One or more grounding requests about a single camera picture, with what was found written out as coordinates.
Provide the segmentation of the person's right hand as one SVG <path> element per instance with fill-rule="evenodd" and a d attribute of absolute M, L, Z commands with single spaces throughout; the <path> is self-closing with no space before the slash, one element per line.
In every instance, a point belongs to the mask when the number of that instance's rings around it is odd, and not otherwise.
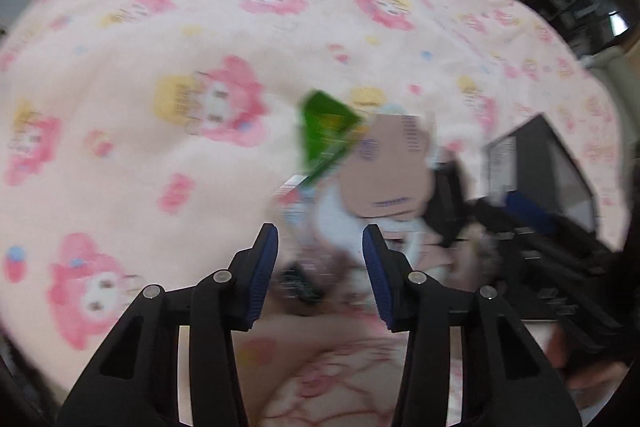
<path fill-rule="evenodd" d="M 570 357 L 570 340 L 563 329 L 555 326 L 546 347 L 547 358 L 555 369 L 564 369 Z M 564 376 L 565 386 L 573 394 L 578 410 L 594 407 L 623 381 L 628 366 L 623 362 L 601 361 Z"/>

